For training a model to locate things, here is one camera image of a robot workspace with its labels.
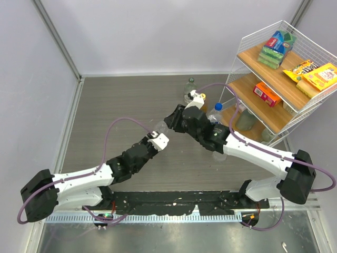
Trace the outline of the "clear plastic bottle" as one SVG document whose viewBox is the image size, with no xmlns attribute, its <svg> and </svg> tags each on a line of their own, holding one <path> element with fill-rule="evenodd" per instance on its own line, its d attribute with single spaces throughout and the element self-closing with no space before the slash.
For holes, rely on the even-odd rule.
<svg viewBox="0 0 337 253">
<path fill-rule="evenodd" d="M 159 134 L 164 134 L 164 135 L 167 135 L 168 131 L 169 131 L 169 128 L 167 126 L 167 124 L 164 122 L 164 121 L 160 121 L 158 122 L 155 127 L 154 127 L 154 130 L 156 132 L 158 132 Z"/>
</svg>

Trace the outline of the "amber tea bottle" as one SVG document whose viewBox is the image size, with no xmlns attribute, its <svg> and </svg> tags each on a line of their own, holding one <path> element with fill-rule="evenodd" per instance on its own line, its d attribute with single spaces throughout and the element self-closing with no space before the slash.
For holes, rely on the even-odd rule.
<svg viewBox="0 0 337 253">
<path fill-rule="evenodd" d="M 204 113 L 207 113 L 207 110 L 208 110 L 208 101 L 207 101 L 206 94 L 205 93 L 201 93 L 201 97 L 203 98 L 203 101 L 204 101 L 204 104 L 202 105 L 201 110 Z"/>
</svg>

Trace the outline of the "blue label water bottle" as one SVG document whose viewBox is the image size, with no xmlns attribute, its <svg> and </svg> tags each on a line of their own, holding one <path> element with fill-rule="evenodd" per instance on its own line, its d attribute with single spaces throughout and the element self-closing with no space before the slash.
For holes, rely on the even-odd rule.
<svg viewBox="0 0 337 253">
<path fill-rule="evenodd" d="M 215 109 L 212 109 L 207 116 L 208 120 L 212 124 L 222 124 L 223 117 L 221 111 L 216 111 Z"/>
</svg>

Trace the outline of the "dark blue bottle cap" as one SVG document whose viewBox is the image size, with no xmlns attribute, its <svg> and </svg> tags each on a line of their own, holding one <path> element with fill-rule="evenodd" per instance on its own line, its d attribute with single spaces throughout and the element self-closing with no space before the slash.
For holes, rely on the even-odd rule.
<svg viewBox="0 0 337 253">
<path fill-rule="evenodd" d="M 214 109 L 215 109 L 216 111 L 221 111 L 222 108 L 223 108 L 222 103 L 216 103 L 215 106 L 214 106 Z"/>
</svg>

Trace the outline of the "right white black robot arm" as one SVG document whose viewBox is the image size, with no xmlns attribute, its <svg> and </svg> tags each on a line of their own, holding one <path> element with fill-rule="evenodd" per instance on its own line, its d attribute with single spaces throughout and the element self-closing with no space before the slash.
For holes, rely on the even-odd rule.
<svg viewBox="0 0 337 253">
<path fill-rule="evenodd" d="M 300 205 L 306 203 L 316 177 L 307 152 L 291 153 L 265 146 L 209 120 L 196 106 L 186 108 L 179 104 L 164 122 L 175 132 L 187 133 L 209 151 L 241 158 L 273 174 L 271 178 L 243 183 L 237 196 L 243 208 L 276 197 Z"/>
</svg>

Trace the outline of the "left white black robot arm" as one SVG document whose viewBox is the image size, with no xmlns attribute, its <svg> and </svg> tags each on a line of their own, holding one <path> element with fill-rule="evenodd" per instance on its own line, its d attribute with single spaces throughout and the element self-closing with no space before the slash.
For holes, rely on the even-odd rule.
<svg viewBox="0 0 337 253">
<path fill-rule="evenodd" d="M 98 206 L 108 209 L 113 200 L 104 187 L 130 179 L 148 160 L 164 150 L 168 142 L 163 134 L 147 135 L 98 167 L 65 174 L 51 174 L 48 169 L 39 171 L 21 189 L 23 206 L 18 213 L 18 223 L 37 222 L 56 210 L 68 208 Z M 25 221 L 21 220 L 23 213 L 27 217 Z"/>
</svg>

